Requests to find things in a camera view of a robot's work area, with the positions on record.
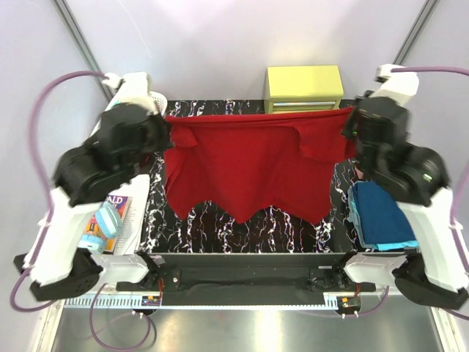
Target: red t-shirt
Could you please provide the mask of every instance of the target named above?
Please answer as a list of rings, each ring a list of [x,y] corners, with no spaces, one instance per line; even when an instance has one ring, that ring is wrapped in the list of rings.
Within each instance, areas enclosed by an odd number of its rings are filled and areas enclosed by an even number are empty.
[[[236,219],[274,205],[317,223],[330,210],[334,165],[354,156],[341,130],[352,108],[255,115],[166,117],[166,197],[185,219],[211,200]]]

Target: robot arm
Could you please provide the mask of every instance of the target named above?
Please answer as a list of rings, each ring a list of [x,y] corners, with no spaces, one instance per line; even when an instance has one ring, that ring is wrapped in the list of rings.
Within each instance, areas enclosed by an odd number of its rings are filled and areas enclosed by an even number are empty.
[[[142,156],[169,147],[169,124],[149,96],[146,73],[118,78],[108,75],[117,93],[100,115],[100,128],[80,147],[67,151],[53,176],[54,213],[41,250],[30,271],[31,291],[38,301],[72,298],[96,284],[155,284],[156,264],[144,253],[130,256],[91,254],[77,249],[86,224],[109,192],[139,173]],[[15,258],[29,267],[32,250]]]
[[[358,99],[343,134],[355,140],[364,176],[398,202],[421,253],[392,258],[359,253],[340,266],[354,282],[394,286],[417,304],[459,309],[468,299],[469,281],[451,234],[449,176],[434,150],[407,142],[409,112],[403,105],[416,94],[418,78],[392,73],[394,67],[380,68],[377,80],[383,85]]]

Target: blue folded cloth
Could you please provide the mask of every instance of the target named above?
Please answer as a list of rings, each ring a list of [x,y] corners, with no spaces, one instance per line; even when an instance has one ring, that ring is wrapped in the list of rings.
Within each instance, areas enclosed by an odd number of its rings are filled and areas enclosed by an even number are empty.
[[[380,251],[418,247],[405,215],[375,182],[357,182],[347,192],[351,221],[365,248]]]

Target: black marble surface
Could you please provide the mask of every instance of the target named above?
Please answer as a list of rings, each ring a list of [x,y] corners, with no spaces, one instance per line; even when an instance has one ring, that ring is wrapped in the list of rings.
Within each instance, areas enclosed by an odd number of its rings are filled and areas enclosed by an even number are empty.
[[[342,102],[342,107],[351,100]],[[171,116],[201,114],[262,114],[262,100],[173,101]],[[154,155],[150,170],[150,192],[141,249],[149,253],[283,253],[362,251],[355,229],[345,221],[347,189],[357,180],[351,160],[337,164],[330,182],[330,213],[311,224],[281,209],[258,211],[249,221],[237,224],[213,202],[198,204],[186,220],[171,210],[164,192],[164,160]]]

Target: yellow cabinet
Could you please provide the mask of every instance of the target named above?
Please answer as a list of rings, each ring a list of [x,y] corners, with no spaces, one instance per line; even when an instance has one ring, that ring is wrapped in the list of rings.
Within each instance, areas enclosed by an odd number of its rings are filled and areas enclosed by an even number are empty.
[[[344,97],[335,65],[269,67],[265,78],[265,112],[338,109]]]

